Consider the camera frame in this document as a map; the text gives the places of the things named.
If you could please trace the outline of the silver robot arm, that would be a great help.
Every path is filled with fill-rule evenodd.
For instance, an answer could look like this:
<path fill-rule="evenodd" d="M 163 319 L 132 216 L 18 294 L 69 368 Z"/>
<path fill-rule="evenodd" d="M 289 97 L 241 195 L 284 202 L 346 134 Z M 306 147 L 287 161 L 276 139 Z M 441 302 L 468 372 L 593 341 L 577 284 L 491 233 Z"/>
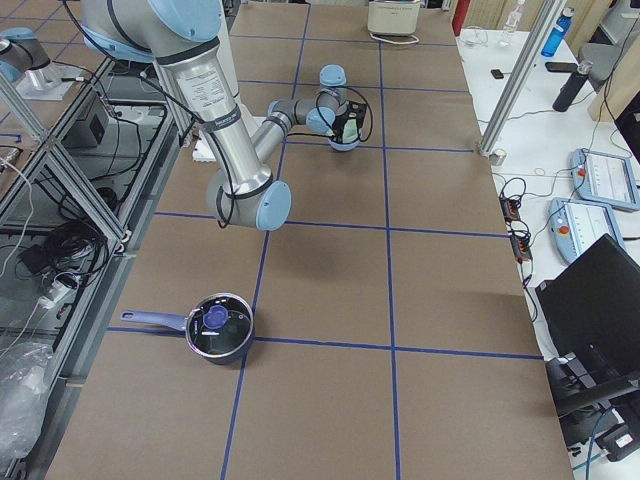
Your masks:
<path fill-rule="evenodd" d="M 276 100 L 256 123 L 239 99 L 220 1 L 84 1 L 81 28 L 88 46 L 114 59 L 150 63 L 177 87 L 172 100 L 199 125 L 219 164 L 207 204 L 220 227 L 280 228 L 289 215 L 290 187 L 275 179 L 267 161 L 298 125 L 337 151 L 365 141 L 373 118 L 365 99 L 349 99 L 344 69 L 320 71 L 310 99 Z"/>

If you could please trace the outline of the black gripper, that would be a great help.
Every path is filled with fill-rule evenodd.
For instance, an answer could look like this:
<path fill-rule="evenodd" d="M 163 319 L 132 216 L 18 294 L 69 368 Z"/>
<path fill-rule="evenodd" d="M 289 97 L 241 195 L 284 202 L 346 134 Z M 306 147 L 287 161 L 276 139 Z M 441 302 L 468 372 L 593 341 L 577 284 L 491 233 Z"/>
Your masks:
<path fill-rule="evenodd" d="M 357 144 L 360 142 L 365 116 L 365 104 L 347 101 L 345 110 L 335 118 L 333 141 L 336 144 Z"/>

